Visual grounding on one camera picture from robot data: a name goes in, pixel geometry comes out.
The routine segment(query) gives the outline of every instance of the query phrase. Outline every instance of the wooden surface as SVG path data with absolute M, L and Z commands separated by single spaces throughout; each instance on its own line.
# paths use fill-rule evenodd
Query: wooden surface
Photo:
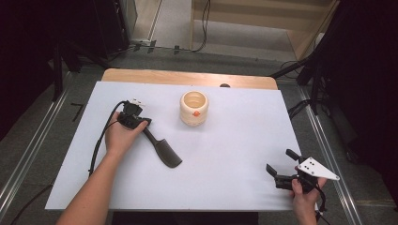
M 288 30 L 297 59 L 302 59 L 325 24 L 329 24 L 338 0 L 213 0 L 208 20 Z M 191 26 L 202 20 L 207 0 L 192 0 Z
M 149 69 L 118 69 L 105 70 L 102 81 L 104 82 L 129 82 L 129 83 L 162 83 L 180 85 L 220 86 L 223 83 L 235 88 L 255 88 L 278 90 L 273 78 L 238 76 L 228 74 L 176 72 Z

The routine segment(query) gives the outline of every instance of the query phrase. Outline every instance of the hand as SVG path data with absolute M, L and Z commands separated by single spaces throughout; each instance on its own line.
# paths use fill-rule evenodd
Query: hand
M 319 187 L 322 188 L 327 180 L 326 178 L 318 178 Z M 298 179 L 292 180 L 292 188 L 292 195 L 294 196 L 293 211 L 298 219 L 298 223 L 300 225 L 316 224 L 315 204 L 319 196 L 318 190 L 314 188 L 309 193 L 304 194 L 302 185 Z
M 115 122 L 118 116 L 119 112 L 115 112 L 112 116 L 110 126 L 105 132 L 105 143 L 106 155 L 120 160 L 129 151 L 137 135 L 144 130 L 148 123 L 144 121 L 137 128 L 128 129 L 120 123 Z

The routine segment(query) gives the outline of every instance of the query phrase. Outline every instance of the ceramic cup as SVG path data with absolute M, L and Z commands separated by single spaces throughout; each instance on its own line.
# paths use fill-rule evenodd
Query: ceramic cup
M 179 102 L 180 118 L 189 126 L 198 126 L 207 118 L 208 99 L 198 91 L 185 93 Z

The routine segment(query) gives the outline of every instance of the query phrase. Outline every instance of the white table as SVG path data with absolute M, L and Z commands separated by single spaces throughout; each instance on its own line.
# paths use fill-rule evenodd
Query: white table
M 199 127 L 179 119 L 179 98 L 199 90 L 209 99 Z M 183 162 L 166 167 L 144 134 L 119 167 L 110 209 L 130 211 L 291 210 L 286 190 L 275 188 L 269 163 L 280 174 L 295 173 L 286 148 L 299 154 L 281 92 L 208 86 L 98 82 L 70 145 L 46 209 L 63 210 L 84 184 L 94 146 L 112 108 L 137 98 L 153 119 L 151 132 L 165 138 Z M 104 156 L 102 143 L 97 164 Z

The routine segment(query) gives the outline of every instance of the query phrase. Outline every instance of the floor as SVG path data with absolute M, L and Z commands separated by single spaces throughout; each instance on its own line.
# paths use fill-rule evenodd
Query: floor
M 187 10 L 179 10 L 180 13 L 177 15 L 173 13 L 173 10 L 176 10 L 177 7 L 186 7 L 190 2 L 184 0 L 162 1 L 158 22 L 152 37 L 157 40 L 157 46 L 188 47 L 189 42 L 185 35 L 189 27 L 185 22 L 181 22 L 181 18 L 188 16 L 189 13 Z M 200 22 L 197 22 L 195 27 L 200 27 L 200 25 Z M 203 34 L 200 29 L 195 29 L 194 34 L 194 46 L 198 46 Z M 168 50 L 156 50 L 149 54 L 141 50 L 139 52 L 123 52 L 110 63 L 116 68 L 152 68 L 267 76 L 286 66 L 283 64 L 284 62 L 295 60 L 284 30 L 230 26 L 220 22 L 210 22 L 207 34 L 207 46 L 199 54 L 181 52 L 178 55 L 173 55 L 173 52 Z M 95 82 L 100 80 L 102 73 L 103 70 L 94 64 L 85 64 L 79 74 L 64 72 L 70 85 L 63 101 L 58 102 L 62 106 L 49 124 L 48 130 L 45 130 L 46 136 L 39 143 L 36 154 L 32 156 L 30 168 L 26 174 L 23 174 L 24 180 L 19 184 L 18 192 L 8 196 L 12 202 L 8 205 L 6 212 L 1 212 L 1 224 L 10 224 L 18 212 L 23 209 L 23 206 L 55 179 L 81 118 L 81 115 L 77 115 L 79 107 L 76 105 L 84 105 L 88 101 L 92 88 Z M 302 100 L 294 80 L 288 78 L 294 76 L 297 76 L 297 73 L 293 71 L 277 80 L 283 93 L 286 109 Z M 53 89 L 49 87 L 22 116 L 6 138 L 0 142 L 0 151 L 3 156 L 0 159 L 0 166 L 3 169 L 0 172 L 2 187 L 9 181 L 14 168 L 23 157 L 23 153 L 29 148 L 29 143 L 35 136 L 42 119 L 52 108 L 53 105 L 49 101 L 52 98 L 52 93 Z M 398 214 L 393 211 L 396 206 L 379 174 L 366 165 L 356 165 L 346 160 L 344 144 L 340 140 L 335 126 L 321 110 L 319 111 L 320 114 L 317 118 L 322 123 L 332 153 L 338 162 L 341 176 L 345 180 L 360 216 L 360 220 L 356 222 L 349 219 L 349 213 L 343 207 L 346 196 L 339 194 L 336 182 L 329 182 L 325 187 L 325 191 L 328 193 L 327 208 L 329 209 L 325 214 L 327 220 L 331 224 L 397 224 Z M 301 152 L 319 158 L 324 163 L 326 158 L 320 150 L 319 138 L 314 133 L 310 118 L 309 111 L 303 111 L 292 120 L 292 126 L 296 132 Z M 17 224 L 54 224 L 60 212 L 43 210 L 49 193 L 49 191 L 44 192 L 33 201 L 22 213 Z M 289 212 L 264 212 L 259 215 L 259 224 L 275 224 L 275 221 L 278 221 L 279 224 L 296 224 L 293 215 Z

